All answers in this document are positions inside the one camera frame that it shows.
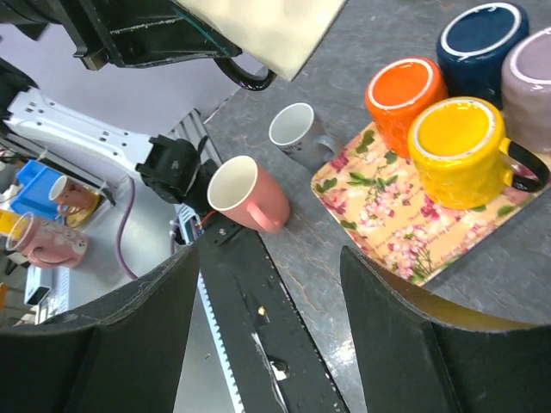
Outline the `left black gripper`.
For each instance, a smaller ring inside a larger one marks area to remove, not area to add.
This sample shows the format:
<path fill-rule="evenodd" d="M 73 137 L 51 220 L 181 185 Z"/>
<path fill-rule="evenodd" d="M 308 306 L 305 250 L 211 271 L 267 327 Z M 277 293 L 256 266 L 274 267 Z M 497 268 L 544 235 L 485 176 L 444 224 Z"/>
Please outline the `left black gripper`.
<path fill-rule="evenodd" d="M 235 58 L 242 49 L 176 1 L 1 0 L 1 23 L 37 40 L 49 24 L 73 39 L 89 70 Z"/>

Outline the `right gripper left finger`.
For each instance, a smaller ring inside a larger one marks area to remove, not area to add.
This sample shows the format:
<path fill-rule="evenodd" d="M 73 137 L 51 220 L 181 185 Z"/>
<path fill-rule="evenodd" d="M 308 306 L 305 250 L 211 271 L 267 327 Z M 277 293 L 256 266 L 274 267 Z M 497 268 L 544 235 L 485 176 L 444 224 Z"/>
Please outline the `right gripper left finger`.
<path fill-rule="evenodd" d="M 42 324 L 1 331 L 3 412 L 171 412 L 189 336 L 199 252 Z"/>

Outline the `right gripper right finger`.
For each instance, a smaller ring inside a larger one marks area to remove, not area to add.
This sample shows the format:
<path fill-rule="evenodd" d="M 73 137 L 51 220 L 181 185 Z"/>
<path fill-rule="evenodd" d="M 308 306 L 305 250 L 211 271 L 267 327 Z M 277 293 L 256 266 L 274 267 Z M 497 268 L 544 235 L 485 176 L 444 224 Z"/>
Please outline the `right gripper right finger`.
<path fill-rule="evenodd" d="M 340 276 L 369 411 L 549 411 L 547 325 L 458 305 L 350 247 Z"/>

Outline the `yellow mug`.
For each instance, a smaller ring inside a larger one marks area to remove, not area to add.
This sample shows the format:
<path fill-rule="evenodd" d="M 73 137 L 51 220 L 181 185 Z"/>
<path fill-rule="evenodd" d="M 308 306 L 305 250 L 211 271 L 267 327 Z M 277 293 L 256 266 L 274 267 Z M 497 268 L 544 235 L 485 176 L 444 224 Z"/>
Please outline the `yellow mug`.
<path fill-rule="evenodd" d="M 479 98 L 431 105 L 413 121 L 407 144 L 423 191 L 450 209 L 481 207 L 506 187 L 536 193 L 550 177 L 537 155 L 508 138 L 499 110 Z"/>

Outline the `orange mug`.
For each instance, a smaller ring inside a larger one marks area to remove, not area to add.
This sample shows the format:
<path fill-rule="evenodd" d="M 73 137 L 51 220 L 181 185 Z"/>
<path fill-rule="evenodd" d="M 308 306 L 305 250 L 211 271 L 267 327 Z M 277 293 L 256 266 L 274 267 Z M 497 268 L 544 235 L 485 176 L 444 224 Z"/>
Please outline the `orange mug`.
<path fill-rule="evenodd" d="M 365 90 L 365 103 L 390 151 L 409 157 L 407 137 L 413 121 L 448 97 L 440 68 L 430 59 L 399 59 L 379 70 Z"/>

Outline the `purple mug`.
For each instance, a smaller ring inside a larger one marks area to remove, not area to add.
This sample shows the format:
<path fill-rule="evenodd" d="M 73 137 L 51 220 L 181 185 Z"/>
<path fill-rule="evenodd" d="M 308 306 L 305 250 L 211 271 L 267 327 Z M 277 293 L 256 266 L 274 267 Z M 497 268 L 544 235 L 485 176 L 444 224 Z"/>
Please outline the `purple mug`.
<path fill-rule="evenodd" d="M 550 152 L 550 29 L 517 44 L 502 65 L 507 133 L 526 149 Z"/>

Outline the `dark blue mug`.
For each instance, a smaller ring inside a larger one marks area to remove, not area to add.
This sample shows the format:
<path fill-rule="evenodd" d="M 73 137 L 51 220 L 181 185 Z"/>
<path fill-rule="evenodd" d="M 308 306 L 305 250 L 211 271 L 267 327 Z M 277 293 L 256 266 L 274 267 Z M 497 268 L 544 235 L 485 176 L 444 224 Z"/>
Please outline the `dark blue mug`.
<path fill-rule="evenodd" d="M 474 96 L 501 109 L 502 64 L 528 35 L 528 14 L 514 3 L 484 3 L 456 16 L 436 41 L 449 96 Z"/>

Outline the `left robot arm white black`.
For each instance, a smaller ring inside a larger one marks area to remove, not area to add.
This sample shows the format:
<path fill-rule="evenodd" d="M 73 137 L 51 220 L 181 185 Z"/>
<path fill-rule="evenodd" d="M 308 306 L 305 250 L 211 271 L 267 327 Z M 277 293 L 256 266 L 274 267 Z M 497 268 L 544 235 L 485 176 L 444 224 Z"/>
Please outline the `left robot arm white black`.
<path fill-rule="evenodd" d="M 242 88 L 261 90 L 271 82 L 239 67 L 240 47 L 175 1 L 4 1 L 1 21 L 33 40 L 51 25 L 62 27 L 76 47 L 75 57 L 90 71 L 211 59 Z M 209 212 L 207 185 L 214 163 L 201 160 L 206 133 L 192 144 L 118 129 L 48 99 L 7 61 L 1 63 L 1 130 L 84 151 L 142 181 L 170 204 L 184 204 L 200 215 Z"/>

